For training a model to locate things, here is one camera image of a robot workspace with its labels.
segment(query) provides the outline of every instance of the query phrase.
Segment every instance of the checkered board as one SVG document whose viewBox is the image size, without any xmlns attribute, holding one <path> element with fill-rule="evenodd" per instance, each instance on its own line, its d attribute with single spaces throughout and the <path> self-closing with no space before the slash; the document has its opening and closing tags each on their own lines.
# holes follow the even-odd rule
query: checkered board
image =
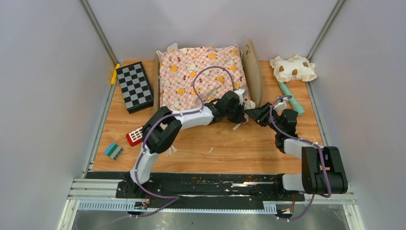
<svg viewBox="0 0 406 230">
<path fill-rule="evenodd" d="M 154 104 L 154 95 L 142 62 L 117 69 L 117 78 L 130 114 Z"/>
</svg>

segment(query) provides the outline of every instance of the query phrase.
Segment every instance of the gray wall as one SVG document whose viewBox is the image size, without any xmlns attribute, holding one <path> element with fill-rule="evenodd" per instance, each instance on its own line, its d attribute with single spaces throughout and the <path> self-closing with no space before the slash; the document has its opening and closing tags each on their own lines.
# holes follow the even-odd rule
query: gray wall
<svg viewBox="0 0 406 230">
<path fill-rule="evenodd" d="M 368 230 L 406 225 L 405 12 L 402 0 L 347 1 L 314 59 L 329 144 Z"/>
<path fill-rule="evenodd" d="M 113 64 L 77 0 L 0 3 L 0 229 L 53 230 Z"/>
<path fill-rule="evenodd" d="M 261 60 L 306 56 L 337 0 L 88 0 L 115 55 L 155 59 L 155 51 L 241 45 Z"/>
</svg>

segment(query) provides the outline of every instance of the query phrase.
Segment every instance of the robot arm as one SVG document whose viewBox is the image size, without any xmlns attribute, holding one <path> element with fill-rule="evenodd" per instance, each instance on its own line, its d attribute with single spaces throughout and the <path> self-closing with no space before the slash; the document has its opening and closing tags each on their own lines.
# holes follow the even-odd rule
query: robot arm
<svg viewBox="0 0 406 230">
<path fill-rule="evenodd" d="M 177 116 L 162 120 L 162 123 L 151 132 L 145 147 L 141 149 L 137 163 L 130 171 L 133 181 L 136 181 L 136 176 L 140 184 L 149 180 L 152 167 L 159 154 L 171 147 L 179 131 L 194 126 L 218 123 L 225 117 L 230 122 L 237 124 L 247 122 L 244 117 L 244 113 L 246 113 L 260 126 L 269 126 L 276 131 L 275 145 L 281 152 L 302 160 L 302 173 L 279 175 L 282 190 L 305 191 L 308 194 L 327 193 L 327 185 L 320 170 L 320 161 L 324 161 L 326 167 L 329 168 L 327 176 L 332 193 L 346 193 L 348 182 L 339 150 L 336 147 L 321 147 L 325 157 L 320 159 L 315 147 L 286 137 L 270 122 L 269 113 L 272 112 L 278 128 L 293 137 L 298 137 L 296 134 L 297 112 L 286 109 L 286 100 L 277 104 L 272 111 L 270 103 L 260 108 L 244 110 L 242 98 L 245 93 L 245 90 L 228 91 L 221 99 L 204 104 L 204 107 L 194 114 L 188 114 L 188 112 L 195 109 L 171 111 L 166 106 L 161 107 L 144 126 L 143 140 L 159 119 L 169 114 L 177 114 Z"/>
</svg>

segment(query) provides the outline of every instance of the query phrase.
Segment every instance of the metal frame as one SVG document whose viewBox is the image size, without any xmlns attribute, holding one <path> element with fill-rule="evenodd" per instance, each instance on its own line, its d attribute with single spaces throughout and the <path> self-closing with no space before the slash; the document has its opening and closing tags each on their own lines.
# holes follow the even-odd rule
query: metal frame
<svg viewBox="0 0 406 230">
<path fill-rule="evenodd" d="M 83 6 L 83 9 L 85 13 L 88 15 L 89 20 L 92 22 L 92 25 L 98 34 L 101 42 L 104 45 L 104 48 L 106 49 L 106 52 L 109 54 L 110 59 L 114 64 L 117 63 L 117 59 L 110 47 L 110 45 L 107 42 L 106 37 L 104 36 L 99 24 L 97 23 L 97 20 L 90 8 L 89 3 L 87 0 L 79 0 L 80 3 Z M 339 13 L 340 9 L 342 8 L 345 0 L 338 0 L 333 11 L 331 12 L 328 20 L 326 21 L 325 25 L 323 26 L 323 29 L 321 30 L 320 34 L 318 35 L 316 41 L 314 42 L 311 50 L 309 51 L 309 55 L 307 58 L 311 61 L 313 59 L 313 56 L 315 52 L 317 51 L 318 47 L 320 46 L 323 38 L 325 37 L 326 33 L 328 32 L 329 28 L 331 27 L 333 21 L 337 17 L 337 14 Z M 307 90 L 309 92 L 310 96 L 310 101 L 313 106 L 313 110 L 316 116 L 317 120 L 317 125 L 320 130 L 321 138 L 323 140 L 324 145 L 328 144 L 328 135 L 324 130 L 324 125 L 323 125 L 323 120 L 322 117 L 319 114 L 319 109 L 318 109 L 318 103 L 316 98 L 314 97 L 313 94 L 313 86 L 311 83 L 307 83 Z M 110 109 L 110 105 L 112 102 L 113 98 L 113 93 L 114 93 L 115 85 L 110 88 L 109 96 L 106 100 L 106 105 L 104 107 L 101 121 L 99 124 L 99 128 L 96 133 L 96 138 L 91 150 L 90 154 L 90 159 L 89 163 L 87 165 L 87 170 L 92 170 L 92 163 L 94 160 L 94 157 L 96 155 L 96 150 L 98 147 L 98 144 L 100 142 L 100 137 L 104 128 L 104 124 L 106 122 L 107 114 Z M 143 202 L 145 201 L 144 199 L 118 199 L 115 198 L 115 193 L 116 193 L 116 188 L 117 184 L 120 180 L 94 180 L 94 179 L 75 179 L 73 181 L 71 190 L 69 192 L 61 219 L 59 221 L 58 225 L 58 230 L 70 230 L 73 226 L 76 212 L 78 209 L 91 209 L 91 210 L 117 210 L 117 211 L 123 211 L 127 210 L 128 208 L 132 208 L 132 204 L 134 202 Z M 306 204 L 310 200 L 311 195 L 305 195 L 305 201 L 304 202 L 297 202 L 297 203 L 302 203 Z M 284 204 L 289 204 L 290 202 L 264 202 L 264 209 L 263 210 L 239 210 L 239 211 L 231 211 L 231 210 L 190 210 L 190 209 L 171 209 L 167 208 L 164 211 L 167 212 L 215 212 L 215 213 L 256 213 L 256 214 L 265 214 L 268 212 L 273 211 L 273 207 L 276 207 L 276 205 L 284 205 Z M 364 230 L 364 225 L 360 216 L 360 212 L 358 210 L 357 203 L 354 198 L 353 192 L 349 191 L 344 194 L 344 195 L 332 195 L 331 198 L 325 199 L 320 196 L 316 196 L 313 203 L 315 205 L 331 205 L 331 204 L 340 204 L 343 205 L 346 218 L 347 218 L 347 223 L 349 225 L 349 228 L 351 230 Z"/>
</svg>

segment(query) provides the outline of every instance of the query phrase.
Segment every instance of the gray floor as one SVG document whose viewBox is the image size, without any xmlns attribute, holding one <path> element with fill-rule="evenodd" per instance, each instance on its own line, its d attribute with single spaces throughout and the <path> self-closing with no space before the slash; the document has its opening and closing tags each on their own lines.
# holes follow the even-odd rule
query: gray floor
<svg viewBox="0 0 406 230">
<path fill-rule="evenodd" d="M 302 213 L 304 205 L 295 205 L 295 213 Z M 96 230 L 110 221 L 128 215 L 119 211 L 80 211 L 78 229 Z M 104 230 L 349 230 L 341 205 L 312 205 L 308 213 L 297 221 L 285 223 L 273 215 L 157 213 L 146 218 L 125 218 Z"/>
</svg>

